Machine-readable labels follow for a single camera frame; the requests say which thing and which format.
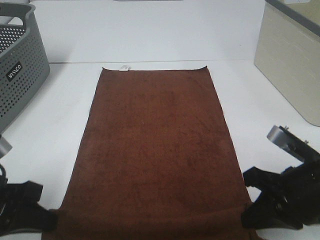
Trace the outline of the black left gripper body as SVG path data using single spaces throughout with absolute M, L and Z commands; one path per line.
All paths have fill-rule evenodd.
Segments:
M 24 198 L 25 183 L 9 183 L 0 188 L 0 237 L 27 233 L 16 218 Z

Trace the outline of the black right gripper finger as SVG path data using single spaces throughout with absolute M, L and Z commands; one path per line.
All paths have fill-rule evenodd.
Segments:
M 284 192 L 281 175 L 278 173 L 261 170 L 254 166 L 246 170 L 242 176 L 246 187 L 255 187 L 268 193 Z
M 246 229 L 287 228 L 279 219 L 275 207 L 269 202 L 252 203 L 242 214 L 241 224 Z

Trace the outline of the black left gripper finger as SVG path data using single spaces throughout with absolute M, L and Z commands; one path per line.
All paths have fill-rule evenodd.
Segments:
M 26 206 L 27 226 L 30 229 L 49 232 L 55 230 L 58 223 L 58 216 L 40 206 L 38 203 L 28 204 Z
M 43 185 L 33 181 L 26 181 L 16 185 L 16 193 L 23 200 L 40 200 Z

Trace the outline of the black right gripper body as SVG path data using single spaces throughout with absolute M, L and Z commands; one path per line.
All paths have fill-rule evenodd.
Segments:
M 320 224 L 320 158 L 274 174 L 277 227 L 302 229 Z

